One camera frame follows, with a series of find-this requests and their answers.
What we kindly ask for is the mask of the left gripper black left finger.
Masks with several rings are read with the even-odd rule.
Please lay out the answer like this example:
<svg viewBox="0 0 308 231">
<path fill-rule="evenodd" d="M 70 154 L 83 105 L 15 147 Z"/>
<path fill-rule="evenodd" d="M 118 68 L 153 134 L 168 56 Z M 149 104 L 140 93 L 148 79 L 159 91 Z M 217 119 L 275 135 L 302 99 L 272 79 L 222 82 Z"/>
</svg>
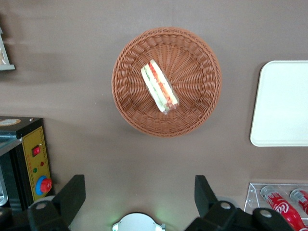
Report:
<svg viewBox="0 0 308 231">
<path fill-rule="evenodd" d="M 77 174 L 51 199 L 37 200 L 28 209 L 13 214 L 0 209 L 2 231 L 68 231 L 86 199 L 85 176 Z"/>
</svg>

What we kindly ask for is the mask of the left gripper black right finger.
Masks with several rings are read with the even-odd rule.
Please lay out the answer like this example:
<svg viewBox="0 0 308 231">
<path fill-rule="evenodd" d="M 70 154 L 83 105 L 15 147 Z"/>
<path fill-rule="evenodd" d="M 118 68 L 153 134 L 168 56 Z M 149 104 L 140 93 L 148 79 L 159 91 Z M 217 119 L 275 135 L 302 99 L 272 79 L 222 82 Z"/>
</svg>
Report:
<svg viewBox="0 0 308 231">
<path fill-rule="evenodd" d="M 203 175 L 195 176 L 194 201 L 199 213 L 187 231 L 291 231 L 292 227 L 278 212 L 256 208 L 244 212 L 229 201 L 218 200 Z"/>
</svg>

